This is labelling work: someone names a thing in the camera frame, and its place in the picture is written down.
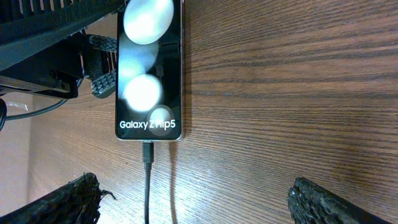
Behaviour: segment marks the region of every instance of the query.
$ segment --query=black cable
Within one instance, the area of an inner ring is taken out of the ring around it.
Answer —
[[[77,82],[77,88],[79,88],[79,86],[81,85],[83,79],[78,80]],[[58,103],[51,105],[49,107],[37,110],[37,111],[33,111],[30,113],[24,113],[24,114],[18,114],[18,115],[12,115],[12,116],[7,116],[6,117],[6,121],[12,121],[15,119],[24,119],[24,118],[30,118],[33,116],[37,116],[40,114],[44,114],[46,112],[52,111],[54,109],[57,109],[58,107],[62,106],[64,103],[66,103],[68,100],[60,100]]]
[[[145,167],[145,199],[144,199],[144,217],[145,224],[149,224],[149,190],[150,190],[150,170],[154,162],[154,143],[142,143],[142,161]]]
[[[7,116],[7,105],[4,100],[0,99],[0,131],[4,127],[4,123],[6,122]]]

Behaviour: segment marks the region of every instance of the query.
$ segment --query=usb cable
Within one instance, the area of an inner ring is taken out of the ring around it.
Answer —
[[[144,199],[144,217],[145,224],[149,224],[149,190],[150,190],[150,170],[154,162],[154,143],[142,143],[142,161],[145,168],[145,199]]]

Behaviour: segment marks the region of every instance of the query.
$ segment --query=wood grain surface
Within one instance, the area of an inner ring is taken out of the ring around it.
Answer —
[[[155,144],[150,222],[292,223],[304,176],[398,223],[397,2],[185,4],[186,132]],[[86,80],[32,120],[30,201],[94,172],[118,198],[99,222],[143,223],[141,143],[116,139],[114,107]]]

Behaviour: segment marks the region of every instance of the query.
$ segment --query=glowing white circle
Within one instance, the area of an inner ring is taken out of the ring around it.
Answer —
[[[149,111],[162,95],[162,84],[153,75],[143,74],[134,77],[123,91],[131,109],[137,112]]]
[[[165,136],[170,133],[172,128],[165,128],[165,121],[170,124],[171,120],[174,119],[174,115],[172,110],[166,105],[157,105],[154,109],[149,113],[147,121],[154,124],[154,128],[150,128],[151,131],[156,136]]]
[[[145,74],[155,64],[159,45],[153,42],[147,45],[136,44],[126,34],[119,36],[118,97],[122,97],[126,85],[137,75]]]
[[[124,31],[134,43],[153,43],[166,33],[173,13],[172,0],[131,0],[124,11]]]

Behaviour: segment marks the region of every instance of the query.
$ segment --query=phone screen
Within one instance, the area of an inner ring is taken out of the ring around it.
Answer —
[[[133,0],[118,14],[116,135],[182,137],[181,0]]]

